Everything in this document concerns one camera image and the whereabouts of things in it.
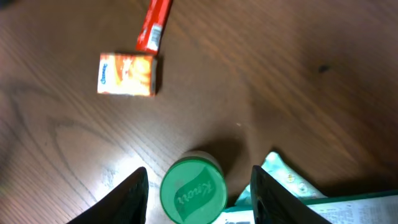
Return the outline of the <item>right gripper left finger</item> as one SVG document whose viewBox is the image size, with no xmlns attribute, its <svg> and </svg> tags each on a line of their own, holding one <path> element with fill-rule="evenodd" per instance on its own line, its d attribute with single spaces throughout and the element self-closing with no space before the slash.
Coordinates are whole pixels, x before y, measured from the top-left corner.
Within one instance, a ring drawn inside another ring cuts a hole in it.
<svg viewBox="0 0 398 224">
<path fill-rule="evenodd" d="M 145 223 L 148 194 L 147 171 L 145 167 L 140 167 L 99 202 L 68 224 Z"/>
</svg>

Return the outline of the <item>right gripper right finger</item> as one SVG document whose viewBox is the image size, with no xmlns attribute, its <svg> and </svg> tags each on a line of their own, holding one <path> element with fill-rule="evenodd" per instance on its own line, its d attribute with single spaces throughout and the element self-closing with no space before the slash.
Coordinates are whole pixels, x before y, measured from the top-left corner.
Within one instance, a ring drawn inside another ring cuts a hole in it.
<svg viewBox="0 0 398 224">
<path fill-rule="evenodd" d="M 330 224 L 260 166 L 252 167 L 250 187 L 256 224 Z"/>
</svg>

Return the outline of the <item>green lid jar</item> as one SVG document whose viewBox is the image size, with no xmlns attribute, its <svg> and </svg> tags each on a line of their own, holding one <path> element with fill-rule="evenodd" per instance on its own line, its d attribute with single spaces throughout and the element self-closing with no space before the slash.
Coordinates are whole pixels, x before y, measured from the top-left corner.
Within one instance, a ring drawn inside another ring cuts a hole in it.
<svg viewBox="0 0 398 224">
<path fill-rule="evenodd" d="M 218 161 L 204 151 L 188 151 L 168 169 L 160 202 L 175 223 L 213 223 L 225 209 L 228 188 Z"/>
</svg>

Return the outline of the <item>green white package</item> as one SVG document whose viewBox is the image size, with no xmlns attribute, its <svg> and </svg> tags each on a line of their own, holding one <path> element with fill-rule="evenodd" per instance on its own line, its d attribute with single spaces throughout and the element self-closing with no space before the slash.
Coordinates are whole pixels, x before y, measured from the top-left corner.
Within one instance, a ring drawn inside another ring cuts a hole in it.
<svg viewBox="0 0 398 224">
<path fill-rule="evenodd" d="M 330 223 L 397 223 L 397 191 L 320 198 L 302 201 Z M 255 223 L 252 207 L 233 207 L 223 212 L 215 223 Z"/>
</svg>

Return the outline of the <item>orange small box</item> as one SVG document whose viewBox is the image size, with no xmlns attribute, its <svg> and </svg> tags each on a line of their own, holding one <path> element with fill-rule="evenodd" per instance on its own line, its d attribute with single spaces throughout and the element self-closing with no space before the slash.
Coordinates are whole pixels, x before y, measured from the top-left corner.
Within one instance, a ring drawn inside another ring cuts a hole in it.
<svg viewBox="0 0 398 224">
<path fill-rule="evenodd" d="M 153 96 L 157 59 L 152 55 L 100 55 L 97 92 L 105 95 Z"/>
</svg>

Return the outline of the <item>red white small packet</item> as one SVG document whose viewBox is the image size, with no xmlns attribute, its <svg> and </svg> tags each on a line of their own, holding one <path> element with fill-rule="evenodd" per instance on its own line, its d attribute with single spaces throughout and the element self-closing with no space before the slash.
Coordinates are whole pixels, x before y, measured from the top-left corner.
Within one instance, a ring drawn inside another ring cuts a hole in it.
<svg viewBox="0 0 398 224">
<path fill-rule="evenodd" d="M 138 35 L 136 50 L 156 55 L 169 15 L 172 0 L 151 0 L 142 29 Z"/>
</svg>

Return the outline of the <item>pale green wipes packet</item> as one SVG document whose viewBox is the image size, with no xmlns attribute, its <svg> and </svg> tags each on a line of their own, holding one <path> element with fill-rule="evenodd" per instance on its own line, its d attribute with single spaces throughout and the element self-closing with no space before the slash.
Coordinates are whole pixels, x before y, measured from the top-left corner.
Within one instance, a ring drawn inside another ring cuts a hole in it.
<svg viewBox="0 0 398 224">
<path fill-rule="evenodd" d="M 275 151 L 268 153 L 261 168 L 300 200 L 326 198 L 312 184 L 291 169 Z"/>
</svg>

